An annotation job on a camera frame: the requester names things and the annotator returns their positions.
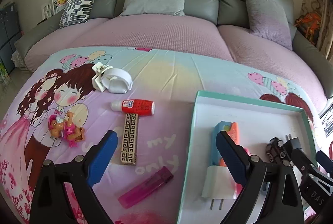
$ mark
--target sofa armrest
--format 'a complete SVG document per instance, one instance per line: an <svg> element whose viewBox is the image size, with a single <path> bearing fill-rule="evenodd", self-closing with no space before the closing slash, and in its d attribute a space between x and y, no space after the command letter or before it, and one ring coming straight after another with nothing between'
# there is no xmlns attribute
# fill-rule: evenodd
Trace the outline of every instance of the sofa armrest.
<svg viewBox="0 0 333 224"><path fill-rule="evenodd" d="M59 29L62 12L63 10L56 13L54 16L49 17L47 20L28 31L24 34L24 36L15 42L14 45L23 59L34 44Z"/></svg>
<svg viewBox="0 0 333 224"><path fill-rule="evenodd" d="M332 98L333 65L299 31L296 31L292 48L318 77L326 97Z"/></svg>

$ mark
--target tiled floor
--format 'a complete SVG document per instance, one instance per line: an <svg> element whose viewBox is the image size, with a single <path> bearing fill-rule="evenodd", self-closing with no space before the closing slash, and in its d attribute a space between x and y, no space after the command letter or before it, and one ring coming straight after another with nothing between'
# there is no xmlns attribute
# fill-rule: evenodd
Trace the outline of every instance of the tiled floor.
<svg viewBox="0 0 333 224"><path fill-rule="evenodd" d="M31 72L21 71L15 68L9 75L10 79L6 83L0 83L0 121L5 116L10 104L13 102L15 96L30 78Z"/></svg>

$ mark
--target brown pants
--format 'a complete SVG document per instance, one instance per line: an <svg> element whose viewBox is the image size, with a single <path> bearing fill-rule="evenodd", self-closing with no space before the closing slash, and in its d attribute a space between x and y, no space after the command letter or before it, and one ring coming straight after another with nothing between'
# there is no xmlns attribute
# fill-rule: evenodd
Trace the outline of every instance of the brown pants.
<svg viewBox="0 0 333 224"><path fill-rule="evenodd" d="M43 162L49 153L50 147L40 144L34 136L31 136L27 146L24 149L24 158L26 169L28 169L30 160L32 159L31 173L28 184L31 191L35 190L39 174L43 167Z"/></svg>

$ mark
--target pink lighter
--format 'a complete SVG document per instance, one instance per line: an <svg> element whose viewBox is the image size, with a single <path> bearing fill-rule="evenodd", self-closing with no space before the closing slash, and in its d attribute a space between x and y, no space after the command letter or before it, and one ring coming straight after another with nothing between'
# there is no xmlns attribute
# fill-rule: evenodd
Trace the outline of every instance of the pink lighter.
<svg viewBox="0 0 333 224"><path fill-rule="evenodd" d="M129 192L118 198L118 201L125 209L136 205L143 199L147 198L154 191L159 189L160 187L167 184L174 175L168 170L167 167L163 166L158 172L156 172L153 176L148 178L143 183L138 186L132 188Z"/></svg>

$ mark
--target purple gradient pillow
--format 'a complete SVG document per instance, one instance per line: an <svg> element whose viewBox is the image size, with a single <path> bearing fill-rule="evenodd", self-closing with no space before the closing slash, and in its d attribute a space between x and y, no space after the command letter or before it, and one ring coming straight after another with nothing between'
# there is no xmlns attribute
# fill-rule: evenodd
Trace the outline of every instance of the purple gradient pillow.
<svg viewBox="0 0 333 224"><path fill-rule="evenodd" d="M274 41L292 51L286 13L273 0L245 0L250 33Z"/></svg>

